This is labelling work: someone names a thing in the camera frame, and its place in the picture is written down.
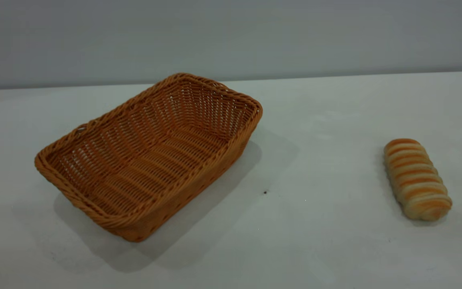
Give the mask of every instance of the wicker weave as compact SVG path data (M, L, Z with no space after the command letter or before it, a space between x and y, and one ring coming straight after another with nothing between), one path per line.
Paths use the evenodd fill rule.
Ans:
M262 111L178 73L47 146L35 166L98 225L139 242L236 161Z

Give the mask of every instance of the white wall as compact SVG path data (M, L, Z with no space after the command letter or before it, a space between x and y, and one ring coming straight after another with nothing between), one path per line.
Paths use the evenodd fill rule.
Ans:
M0 88L462 70L462 0L0 0Z

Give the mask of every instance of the bread roll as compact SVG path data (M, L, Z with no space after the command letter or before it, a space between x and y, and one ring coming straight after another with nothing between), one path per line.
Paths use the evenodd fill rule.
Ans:
M447 188L418 141L390 141L385 146L385 165L395 197L408 218L437 221L451 209Z

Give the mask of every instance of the bread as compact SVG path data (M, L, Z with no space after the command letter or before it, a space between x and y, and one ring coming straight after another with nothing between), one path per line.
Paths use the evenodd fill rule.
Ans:
M413 220L437 221L452 207L447 188L424 147L400 138L385 146L385 165L404 214Z

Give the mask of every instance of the woven basket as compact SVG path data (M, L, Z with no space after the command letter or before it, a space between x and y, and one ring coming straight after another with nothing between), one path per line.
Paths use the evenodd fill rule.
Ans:
M35 166L98 225L139 242L236 161L262 111L179 73L50 144Z

